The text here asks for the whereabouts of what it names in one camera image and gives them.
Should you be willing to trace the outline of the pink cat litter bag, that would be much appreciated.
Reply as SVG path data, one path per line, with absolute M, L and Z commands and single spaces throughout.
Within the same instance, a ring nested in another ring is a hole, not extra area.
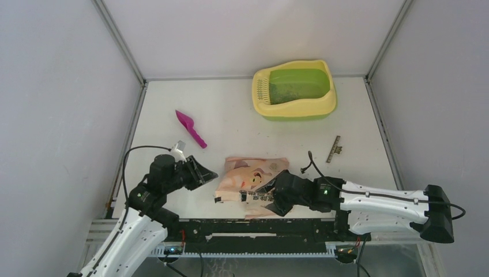
M 215 203 L 241 203 L 245 219 L 274 215 L 267 206 L 274 202 L 274 178 L 289 169 L 287 158 L 228 157 L 224 169 L 224 177 L 215 190 Z

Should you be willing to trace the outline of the black sealing clip strip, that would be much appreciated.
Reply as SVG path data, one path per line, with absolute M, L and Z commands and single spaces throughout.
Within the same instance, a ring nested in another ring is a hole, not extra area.
M 341 154 L 342 150 L 343 150 L 343 147 L 339 144 L 341 140 L 341 136 L 340 135 L 337 135 L 335 140 L 334 140 L 334 143 L 330 149 L 330 152 L 328 154 L 328 157 L 326 159 L 326 163 L 331 163 L 334 155 L 339 155 Z

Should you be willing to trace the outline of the magenta plastic scoop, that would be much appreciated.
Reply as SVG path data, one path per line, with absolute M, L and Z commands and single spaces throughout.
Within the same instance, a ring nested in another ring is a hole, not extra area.
M 204 141 L 204 139 L 198 134 L 198 132 L 194 128 L 194 120 L 186 115 L 185 113 L 176 110 L 175 111 L 176 117 L 178 121 L 182 124 L 182 126 L 187 130 L 189 135 L 194 139 L 194 141 L 202 148 L 205 149 L 207 148 L 207 143 Z

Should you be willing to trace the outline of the yellow green litter box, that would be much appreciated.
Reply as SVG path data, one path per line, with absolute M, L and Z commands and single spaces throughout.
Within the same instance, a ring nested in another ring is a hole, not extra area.
M 322 119 L 337 107 L 333 77 L 323 60 L 286 62 L 255 73 L 255 111 L 271 121 Z

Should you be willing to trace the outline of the green cat litter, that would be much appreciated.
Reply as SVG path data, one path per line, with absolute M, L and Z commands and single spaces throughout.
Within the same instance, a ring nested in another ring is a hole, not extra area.
M 329 92 L 330 85 L 322 81 L 276 81 L 270 83 L 269 89 L 270 103 L 275 105 L 294 100 L 321 98 Z

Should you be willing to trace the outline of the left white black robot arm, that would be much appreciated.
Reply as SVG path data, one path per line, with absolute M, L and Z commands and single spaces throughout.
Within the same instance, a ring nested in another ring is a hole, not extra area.
M 168 195 L 182 188 L 195 190 L 217 177 L 193 156 L 156 156 L 98 252 L 79 272 L 68 275 L 129 276 L 159 243 L 179 236 L 179 215 L 164 208 Z

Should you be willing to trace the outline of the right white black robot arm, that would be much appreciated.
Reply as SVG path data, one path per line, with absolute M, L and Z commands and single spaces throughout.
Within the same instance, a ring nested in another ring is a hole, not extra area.
M 296 205 L 322 213 L 334 212 L 334 235 L 348 240 L 371 233 L 417 233 L 428 242 L 454 242 L 452 203 L 440 186 L 423 190 L 387 190 L 341 178 L 314 180 L 284 170 L 268 186 L 273 202 L 267 206 L 285 216 Z

